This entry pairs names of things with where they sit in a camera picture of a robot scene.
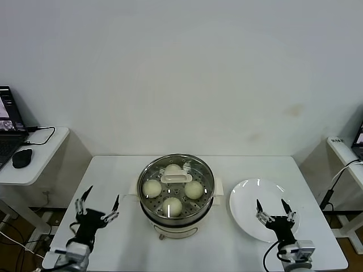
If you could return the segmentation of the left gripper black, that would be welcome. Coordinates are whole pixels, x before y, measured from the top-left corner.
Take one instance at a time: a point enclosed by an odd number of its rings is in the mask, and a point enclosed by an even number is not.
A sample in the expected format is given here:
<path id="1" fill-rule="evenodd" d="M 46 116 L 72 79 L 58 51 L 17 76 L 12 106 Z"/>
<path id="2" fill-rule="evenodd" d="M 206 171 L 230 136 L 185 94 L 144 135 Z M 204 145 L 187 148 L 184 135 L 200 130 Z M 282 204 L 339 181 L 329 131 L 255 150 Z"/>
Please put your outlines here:
<path id="1" fill-rule="evenodd" d="M 110 214 L 105 215 L 104 212 L 96 211 L 93 209 L 86 209 L 84 204 L 90 194 L 93 186 L 91 185 L 81 196 L 75 201 L 76 210 L 76 220 L 79 223 L 78 230 L 75 235 L 75 241 L 80 244 L 85 244 L 87 246 L 94 246 L 95 236 L 98 229 L 104 228 L 107 223 L 116 219 L 119 215 L 119 198 L 120 195 L 116 197 L 112 211 Z"/>

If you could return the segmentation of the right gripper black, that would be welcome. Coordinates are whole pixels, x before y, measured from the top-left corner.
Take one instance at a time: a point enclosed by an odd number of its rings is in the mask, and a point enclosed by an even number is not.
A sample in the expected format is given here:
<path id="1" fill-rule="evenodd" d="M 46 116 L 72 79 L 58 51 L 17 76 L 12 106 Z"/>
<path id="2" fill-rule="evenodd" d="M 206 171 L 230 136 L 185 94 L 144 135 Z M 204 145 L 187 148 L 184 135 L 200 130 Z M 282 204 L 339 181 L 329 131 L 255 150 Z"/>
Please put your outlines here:
<path id="1" fill-rule="evenodd" d="M 290 204 L 288 204 L 284 199 L 281 199 L 282 206 L 286 213 L 285 216 L 270 216 L 267 214 L 260 203 L 256 200 L 256 217 L 261 224 L 269 230 L 272 230 L 278 241 L 278 247 L 285 247 L 288 245 L 293 245 L 296 243 L 296 239 L 292 233 L 292 227 L 295 224 L 296 212 L 292 210 Z"/>

